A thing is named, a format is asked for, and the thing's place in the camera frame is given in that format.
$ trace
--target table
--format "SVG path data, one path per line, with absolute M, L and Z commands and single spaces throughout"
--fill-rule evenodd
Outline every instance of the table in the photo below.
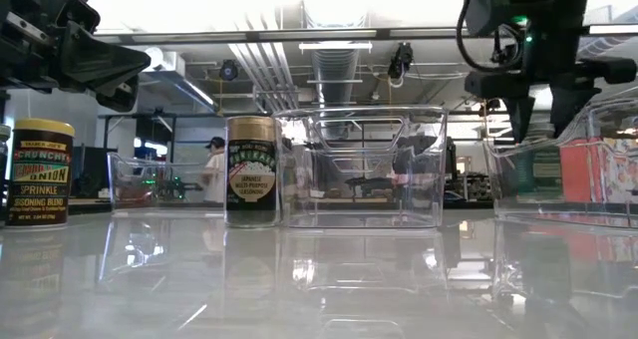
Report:
M 439 229 L 70 217 L 0 231 L 4 338 L 633 338 L 638 233 L 489 210 Z

